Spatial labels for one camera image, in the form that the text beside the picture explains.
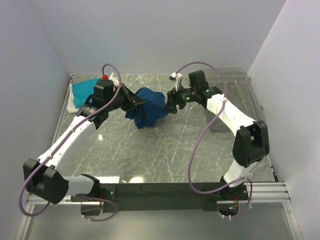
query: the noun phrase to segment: marble table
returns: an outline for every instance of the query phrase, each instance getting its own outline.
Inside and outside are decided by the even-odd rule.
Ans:
[[[228,99],[245,114],[257,118],[246,73],[239,68],[222,68],[221,71],[228,82]],[[223,90],[222,81],[216,73],[205,70],[205,74],[210,87],[217,86]],[[74,75],[71,83],[96,77],[98,75]],[[167,74],[123,74],[121,78],[133,92],[148,87],[167,97],[167,91],[174,87]],[[66,106],[62,111],[57,137],[75,116],[67,112]],[[196,103],[189,103],[177,114],[169,114],[153,127],[143,129],[137,129],[134,121],[126,119],[125,112],[117,109],[85,140],[63,175],[79,176],[85,173],[108,177],[110,182],[117,183],[187,182],[190,154],[206,125],[204,108]],[[191,172],[194,182],[220,181],[233,161],[234,136],[231,131],[222,122],[217,122],[210,130],[204,135],[193,161]],[[268,157],[257,164],[251,178],[255,182],[275,181]]]

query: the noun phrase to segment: white wall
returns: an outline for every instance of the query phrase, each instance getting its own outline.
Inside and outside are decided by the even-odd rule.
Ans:
[[[287,0],[249,71],[304,239],[319,239],[320,1]]]
[[[172,73],[191,61],[248,71],[285,0],[29,0],[66,69]]]
[[[0,1],[0,239],[16,234],[23,163],[50,146],[67,80],[28,1]]]

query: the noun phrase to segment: blue cloth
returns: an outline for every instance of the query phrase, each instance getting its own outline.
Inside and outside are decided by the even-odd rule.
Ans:
[[[94,93],[95,84],[101,77],[72,84],[73,104],[81,108],[90,94]]]
[[[146,102],[137,109],[127,111],[125,117],[127,119],[133,119],[138,129],[152,127],[158,119],[168,115],[168,113],[163,111],[166,105],[166,98],[162,92],[152,91],[147,87],[142,87],[135,94],[145,99]]]

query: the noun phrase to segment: teal cloth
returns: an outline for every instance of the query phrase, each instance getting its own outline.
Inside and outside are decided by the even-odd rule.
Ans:
[[[72,84],[73,104],[76,109],[81,108],[101,77]]]

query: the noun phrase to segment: marble tabletop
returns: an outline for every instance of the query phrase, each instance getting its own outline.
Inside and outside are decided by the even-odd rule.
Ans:
[[[228,81],[228,99],[245,114],[255,118],[244,81],[247,76],[238,68],[221,71]],[[206,76],[210,87],[223,88],[215,73],[208,71]],[[98,75],[75,75],[71,82],[96,77]],[[167,74],[123,74],[121,78],[132,92],[147,87],[167,97],[167,91],[174,87]],[[63,109],[57,137],[67,129],[74,116],[67,112],[66,107]],[[89,174],[110,177],[111,182],[119,183],[188,182],[190,154],[206,125],[204,108],[196,103],[188,103],[177,114],[169,114],[153,127],[142,129],[137,129],[134,121],[125,118],[125,112],[117,109],[83,142],[63,175]],[[210,130],[204,135],[193,161],[191,178],[194,182],[220,181],[233,161],[234,136],[231,131],[222,122],[217,122]],[[256,165],[251,178],[255,182],[275,181],[268,157]]]

